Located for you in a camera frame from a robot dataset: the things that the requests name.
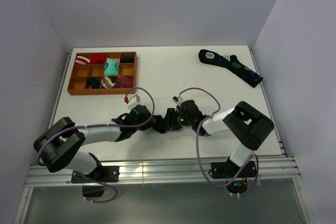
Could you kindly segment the black white-striped sock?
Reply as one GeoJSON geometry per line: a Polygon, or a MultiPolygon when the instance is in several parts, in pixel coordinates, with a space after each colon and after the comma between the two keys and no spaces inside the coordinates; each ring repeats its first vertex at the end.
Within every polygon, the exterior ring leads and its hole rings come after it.
{"type": "Polygon", "coordinates": [[[151,122],[154,130],[160,134],[164,134],[169,130],[169,120],[166,116],[163,118],[161,115],[154,115],[151,122]]]}

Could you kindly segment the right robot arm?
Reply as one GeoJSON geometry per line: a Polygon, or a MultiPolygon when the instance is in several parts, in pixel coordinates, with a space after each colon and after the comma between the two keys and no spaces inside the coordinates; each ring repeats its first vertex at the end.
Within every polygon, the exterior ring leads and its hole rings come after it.
{"type": "Polygon", "coordinates": [[[231,131],[239,140],[239,146],[228,159],[228,173],[234,177],[245,171],[245,161],[257,151],[275,125],[270,118],[240,101],[234,108],[213,116],[204,115],[193,100],[178,102],[176,108],[167,109],[163,119],[163,131],[177,131],[191,127],[200,136],[211,136],[231,131]]]}

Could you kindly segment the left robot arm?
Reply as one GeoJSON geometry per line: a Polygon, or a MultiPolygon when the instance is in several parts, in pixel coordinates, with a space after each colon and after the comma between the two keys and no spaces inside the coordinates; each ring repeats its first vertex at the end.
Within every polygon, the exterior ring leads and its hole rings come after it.
{"type": "Polygon", "coordinates": [[[92,153],[80,152],[83,144],[121,142],[156,124],[157,118],[144,105],[136,105],[129,113],[104,124],[76,125],[63,117],[33,143],[33,148],[51,173],[70,169],[96,182],[102,176],[101,162],[92,153]]]}

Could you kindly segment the maroon purple rolled sock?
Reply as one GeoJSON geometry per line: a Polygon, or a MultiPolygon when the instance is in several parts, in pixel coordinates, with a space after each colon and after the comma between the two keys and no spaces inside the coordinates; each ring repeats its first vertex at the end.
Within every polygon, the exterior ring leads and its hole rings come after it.
{"type": "Polygon", "coordinates": [[[133,87],[133,81],[125,75],[118,76],[117,84],[121,88],[132,88],[133,87]]]}

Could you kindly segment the beige brown rolled sock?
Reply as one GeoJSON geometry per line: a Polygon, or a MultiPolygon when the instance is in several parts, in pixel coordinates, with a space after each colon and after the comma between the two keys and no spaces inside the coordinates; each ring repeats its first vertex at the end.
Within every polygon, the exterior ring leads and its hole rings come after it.
{"type": "Polygon", "coordinates": [[[117,85],[117,76],[105,76],[101,80],[101,85],[105,89],[115,88],[117,85]]]}

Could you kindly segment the dark teal rolled sock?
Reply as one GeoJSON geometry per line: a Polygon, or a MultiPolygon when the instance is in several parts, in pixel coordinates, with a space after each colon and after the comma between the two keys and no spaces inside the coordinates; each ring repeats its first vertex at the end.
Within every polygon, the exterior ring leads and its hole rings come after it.
{"type": "Polygon", "coordinates": [[[101,83],[101,80],[99,80],[99,79],[96,79],[96,78],[87,78],[87,84],[92,89],[100,89],[100,83],[101,83]]]}

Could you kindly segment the dark navy rolled sock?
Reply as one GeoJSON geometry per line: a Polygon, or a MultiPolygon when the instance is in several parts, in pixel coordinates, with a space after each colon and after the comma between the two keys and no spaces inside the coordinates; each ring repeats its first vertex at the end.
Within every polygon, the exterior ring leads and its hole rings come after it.
{"type": "Polygon", "coordinates": [[[135,56],[131,54],[122,54],[120,57],[121,63],[134,63],[135,56]]]}

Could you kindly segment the black blue patterned sock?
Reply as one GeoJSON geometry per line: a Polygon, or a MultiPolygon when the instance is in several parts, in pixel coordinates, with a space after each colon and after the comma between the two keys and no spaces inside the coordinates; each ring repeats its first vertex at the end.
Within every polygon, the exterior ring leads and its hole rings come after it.
{"type": "Polygon", "coordinates": [[[229,70],[253,88],[263,81],[262,76],[242,64],[236,55],[222,56],[216,52],[202,49],[198,53],[198,58],[201,63],[229,70]]]}

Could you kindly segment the red white striped rolled sock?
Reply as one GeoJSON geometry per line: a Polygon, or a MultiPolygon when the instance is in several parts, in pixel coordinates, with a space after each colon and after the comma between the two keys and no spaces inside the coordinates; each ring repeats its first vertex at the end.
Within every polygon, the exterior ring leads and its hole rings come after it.
{"type": "Polygon", "coordinates": [[[77,56],[75,58],[75,64],[79,65],[88,65],[90,63],[90,59],[84,56],[77,56]]]}

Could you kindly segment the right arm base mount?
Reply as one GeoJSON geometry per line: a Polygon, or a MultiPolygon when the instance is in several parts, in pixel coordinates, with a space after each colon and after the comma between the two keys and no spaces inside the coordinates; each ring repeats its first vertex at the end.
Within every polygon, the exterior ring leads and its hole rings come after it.
{"type": "MultiPolygon", "coordinates": [[[[225,162],[212,162],[208,174],[213,179],[231,179],[240,169],[230,160],[225,162]]],[[[257,173],[256,163],[249,161],[244,169],[238,174],[237,178],[252,178],[257,173]]]]}

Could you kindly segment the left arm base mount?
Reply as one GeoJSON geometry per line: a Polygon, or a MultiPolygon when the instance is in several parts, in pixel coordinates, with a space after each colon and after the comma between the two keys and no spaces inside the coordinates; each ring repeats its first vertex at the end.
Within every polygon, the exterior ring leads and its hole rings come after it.
{"type": "Polygon", "coordinates": [[[113,199],[118,194],[117,189],[108,185],[116,183],[119,180],[119,166],[99,166],[89,175],[83,175],[80,172],[72,172],[71,183],[82,184],[82,195],[86,199],[98,201],[105,193],[114,193],[113,199]]]}

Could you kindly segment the aluminium front rail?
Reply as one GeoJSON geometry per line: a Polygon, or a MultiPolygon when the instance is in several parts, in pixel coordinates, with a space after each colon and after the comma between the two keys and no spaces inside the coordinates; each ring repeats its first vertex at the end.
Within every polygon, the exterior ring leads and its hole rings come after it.
{"type": "MultiPolygon", "coordinates": [[[[119,166],[116,185],[165,184],[204,182],[196,159],[162,161],[103,162],[104,166],[119,166]]],[[[25,187],[73,186],[72,172],[63,169],[50,173],[47,168],[31,166],[24,183],[25,187]]],[[[297,163],[293,157],[260,157],[260,179],[300,178],[297,163]]]]}

